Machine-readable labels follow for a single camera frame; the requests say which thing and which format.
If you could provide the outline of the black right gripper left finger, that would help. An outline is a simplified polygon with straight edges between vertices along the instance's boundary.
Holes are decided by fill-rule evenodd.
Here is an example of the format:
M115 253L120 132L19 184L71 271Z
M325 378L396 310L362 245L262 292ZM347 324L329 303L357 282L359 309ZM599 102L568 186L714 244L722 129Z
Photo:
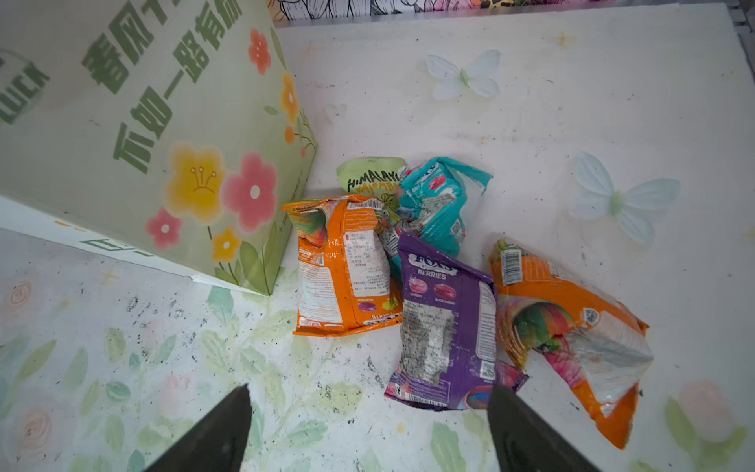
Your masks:
M147 472L239 472L253 419L247 385L230 391Z

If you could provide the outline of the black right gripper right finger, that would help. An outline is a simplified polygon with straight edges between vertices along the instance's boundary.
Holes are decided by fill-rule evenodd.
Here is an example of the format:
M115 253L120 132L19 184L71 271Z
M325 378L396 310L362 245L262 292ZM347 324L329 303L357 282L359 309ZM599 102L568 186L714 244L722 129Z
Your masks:
M487 415L499 470L598 471L509 387L494 387Z

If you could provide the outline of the white paper bag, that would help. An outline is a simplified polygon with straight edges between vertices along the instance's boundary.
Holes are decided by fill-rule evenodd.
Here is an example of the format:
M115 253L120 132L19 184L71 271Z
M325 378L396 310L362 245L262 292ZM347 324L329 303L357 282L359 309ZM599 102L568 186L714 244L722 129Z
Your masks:
M1 225L268 295L317 154L263 1L5 1Z

